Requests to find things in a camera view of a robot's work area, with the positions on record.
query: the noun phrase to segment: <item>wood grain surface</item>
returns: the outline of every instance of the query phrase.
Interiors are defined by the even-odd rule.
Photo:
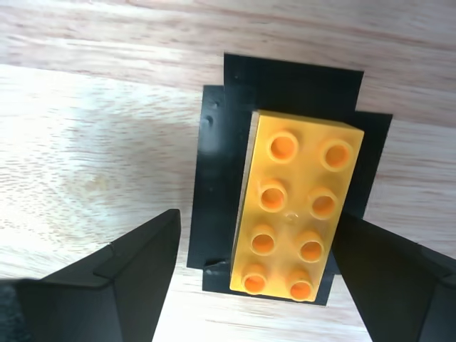
[[[0,0],[0,277],[41,277],[170,207],[178,263],[154,341],[370,341],[325,308],[201,292],[186,269],[203,84],[223,53],[364,70],[395,119],[366,219],[456,258],[453,0]]]

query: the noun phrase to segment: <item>black plastic part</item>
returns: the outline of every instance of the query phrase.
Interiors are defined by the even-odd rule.
[[[349,214],[333,252],[374,342],[456,341],[456,260]]]
[[[150,342],[179,239],[180,213],[170,209],[42,280],[0,283],[0,307],[16,317],[14,327],[0,320],[0,341]]]
[[[204,269],[206,291],[229,288],[223,276],[204,278],[211,266],[232,257],[249,128],[257,109],[338,120],[363,130],[343,211],[364,215],[393,116],[355,112],[362,77],[360,71],[225,55],[225,86],[204,87],[187,260],[188,267]],[[332,252],[326,273],[339,273]]]

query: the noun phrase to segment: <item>yellow lego brick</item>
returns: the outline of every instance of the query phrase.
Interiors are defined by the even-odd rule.
[[[259,111],[231,290],[315,301],[363,136]]]

